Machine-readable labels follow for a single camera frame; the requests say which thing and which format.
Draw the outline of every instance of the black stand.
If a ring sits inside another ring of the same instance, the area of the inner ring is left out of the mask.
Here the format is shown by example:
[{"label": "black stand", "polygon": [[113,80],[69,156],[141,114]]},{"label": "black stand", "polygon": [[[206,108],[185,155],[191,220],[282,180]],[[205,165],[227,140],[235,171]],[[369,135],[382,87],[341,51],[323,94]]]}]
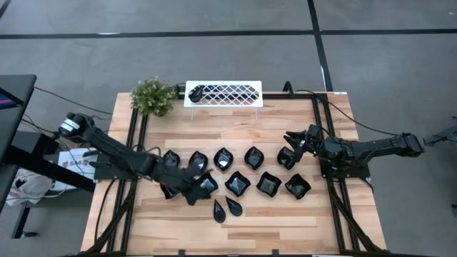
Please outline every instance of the black stand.
[{"label": "black stand", "polygon": [[91,193],[95,191],[95,183],[91,179],[69,171],[54,163],[45,161],[41,157],[35,156],[15,146],[8,147],[4,160],[7,163],[16,164],[17,166],[26,168],[34,173],[55,179],[70,186],[81,188]]}]

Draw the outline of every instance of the potted plant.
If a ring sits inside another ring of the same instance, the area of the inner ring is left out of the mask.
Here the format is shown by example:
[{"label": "potted plant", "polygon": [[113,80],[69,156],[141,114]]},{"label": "potted plant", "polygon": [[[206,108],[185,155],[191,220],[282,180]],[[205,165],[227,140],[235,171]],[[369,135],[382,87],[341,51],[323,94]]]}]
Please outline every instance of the potted plant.
[{"label": "potted plant", "polygon": [[138,81],[138,86],[131,91],[132,106],[143,115],[153,114],[162,117],[173,110],[177,98],[168,83],[159,80],[158,77]]}]

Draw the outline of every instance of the black cable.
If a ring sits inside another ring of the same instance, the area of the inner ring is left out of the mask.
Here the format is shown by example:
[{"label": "black cable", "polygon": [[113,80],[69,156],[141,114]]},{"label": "black cable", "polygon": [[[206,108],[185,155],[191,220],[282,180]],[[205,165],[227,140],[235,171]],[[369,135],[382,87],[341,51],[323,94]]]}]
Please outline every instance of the black cable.
[{"label": "black cable", "polygon": [[103,200],[101,201],[99,217],[97,217],[97,223],[95,225],[94,243],[97,242],[97,235],[99,234],[99,224],[100,224],[101,212],[103,211],[103,206],[105,205],[106,197],[108,196],[109,189],[111,188],[111,186],[113,186],[113,183],[114,183],[114,179],[108,185],[108,188],[106,189],[105,194],[103,195]]},{"label": "black cable", "polygon": [[148,151],[146,151],[147,153],[151,152],[151,151],[154,151],[154,150],[157,150],[159,152],[159,156],[162,157],[162,150],[160,149],[160,147],[158,146],[155,146],[153,148],[150,148]]},{"label": "black cable", "polygon": [[29,115],[24,114],[24,116],[27,117],[27,118],[29,118],[30,121],[27,121],[27,120],[24,119],[24,118],[21,119],[22,121],[25,121],[25,122],[27,122],[28,124],[31,124],[31,125],[35,126],[38,130],[46,131],[46,132],[48,132],[48,133],[54,133],[53,131],[47,130],[47,129],[45,129],[45,128],[42,128],[42,127],[36,125],[36,124],[34,123],[34,121],[30,118]]},{"label": "black cable", "polygon": [[[65,191],[65,193],[76,193],[76,192],[79,192],[80,190],[75,190],[75,191]],[[6,199],[5,201],[0,201],[0,203],[6,203],[7,201],[11,201],[11,200],[17,200],[17,199],[27,199],[27,200],[40,200],[40,199],[50,199],[50,197],[47,197],[47,196],[43,196],[43,197],[39,197],[39,198],[32,198],[32,197],[16,197],[16,198],[11,198],[11,199]]]},{"label": "black cable", "polygon": [[47,91],[47,90],[44,90],[44,89],[40,89],[39,87],[36,87],[36,86],[35,86],[34,88],[35,88],[35,89],[38,89],[38,90],[40,90],[40,91],[46,92],[46,93],[48,93],[48,94],[51,94],[51,95],[53,95],[53,96],[59,97],[60,99],[63,99],[63,100],[65,100],[65,101],[69,101],[70,103],[76,104],[77,106],[81,106],[81,107],[87,108],[87,109],[92,110],[92,111],[97,111],[97,112],[99,112],[99,113],[101,113],[101,114],[113,115],[112,113],[110,113],[110,112],[108,112],[108,111],[100,111],[100,110],[97,110],[97,109],[94,109],[94,108],[85,106],[85,105],[83,105],[83,104],[76,103],[75,101],[72,101],[72,100],[70,100],[70,99],[66,99],[65,97],[62,97],[62,96],[60,96],[60,95],[58,95],[58,94],[55,94],[55,93],[52,93],[52,92],[50,92],[50,91]]},{"label": "black cable", "polygon": [[447,141],[451,141],[451,142],[457,143],[457,141],[449,139],[449,137],[447,137],[447,136],[439,136],[439,135],[432,135],[432,136],[440,138],[439,140],[443,140],[444,139],[444,140],[447,140]]},{"label": "black cable", "polygon": [[366,184],[367,184],[367,185],[368,185],[368,186],[371,188],[371,192],[373,192],[373,193],[374,193],[374,188],[373,188],[373,185],[371,185],[371,183],[370,183],[370,182],[368,182],[366,179],[363,179],[363,178],[359,178],[359,179],[361,179],[363,182],[365,182],[365,183],[366,183]]},{"label": "black cable", "polygon": [[92,118],[95,118],[95,119],[98,119],[98,120],[100,120],[100,121],[110,121],[110,120],[111,120],[111,118],[104,119],[104,118],[98,117],[97,115],[92,115],[91,117],[92,117]]},{"label": "black cable", "polygon": [[[139,146],[140,146],[140,144],[138,143],[138,144],[132,146],[131,149],[132,149],[132,150],[135,150],[135,148],[136,148],[136,147],[139,147]],[[146,151],[146,149],[144,148],[144,146],[141,146],[141,149],[142,149],[143,151]]]},{"label": "black cable", "polygon": [[306,89],[301,89],[301,90],[297,90],[297,92],[299,91],[305,91],[305,92],[309,92],[311,94],[313,94],[316,98],[318,98],[319,100],[321,100],[322,102],[326,102],[330,105],[332,105],[333,107],[335,107],[338,111],[340,111],[344,116],[346,116],[346,118],[352,120],[354,123],[364,127],[365,129],[369,129],[371,131],[375,131],[375,132],[378,132],[378,133],[384,133],[386,135],[391,135],[391,136],[399,136],[398,134],[395,134],[395,133],[390,133],[390,132],[385,132],[385,131],[382,131],[382,130],[378,130],[378,129],[375,129],[375,128],[371,128],[367,125],[363,125],[362,123],[356,121],[355,119],[351,118],[349,115],[347,115],[344,111],[342,111],[340,108],[338,108],[336,105],[334,105],[332,102],[330,102],[329,100],[326,100],[326,99],[322,99],[321,97],[319,97],[318,94],[312,92],[312,91],[309,91],[309,90],[306,90]]}]

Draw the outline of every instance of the black desk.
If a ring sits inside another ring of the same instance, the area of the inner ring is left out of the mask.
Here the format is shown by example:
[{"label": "black desk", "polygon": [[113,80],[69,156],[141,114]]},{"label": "black desk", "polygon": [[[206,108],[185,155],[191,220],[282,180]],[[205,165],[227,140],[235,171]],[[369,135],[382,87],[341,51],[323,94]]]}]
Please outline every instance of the black desk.
[{"label": "black desk", "polygon": [[93,193],[95,190],[91,179],[11,145],[34,91],[35,81],[35,75],[0,75],[0,88],[24,102],[24,106],[0,110],[0,213],[19,167],[85,191]]}]

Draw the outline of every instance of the white lattice rack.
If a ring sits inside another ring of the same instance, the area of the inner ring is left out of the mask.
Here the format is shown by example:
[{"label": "white lattice rack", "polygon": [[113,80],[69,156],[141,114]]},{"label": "white lattice rack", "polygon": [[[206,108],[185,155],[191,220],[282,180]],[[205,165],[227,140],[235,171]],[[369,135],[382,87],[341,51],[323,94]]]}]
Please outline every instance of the white lattice rack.
[{"label": "white lattice rack", "polygon": [[[203,96],[194,103],[189,93],[198,86],[203,87]],[[263,106],[261,81],[187,81],[184,107],[191,108],[191,119],[194,119],[194,108],[204,107],[242,107],[258,108]]]}]

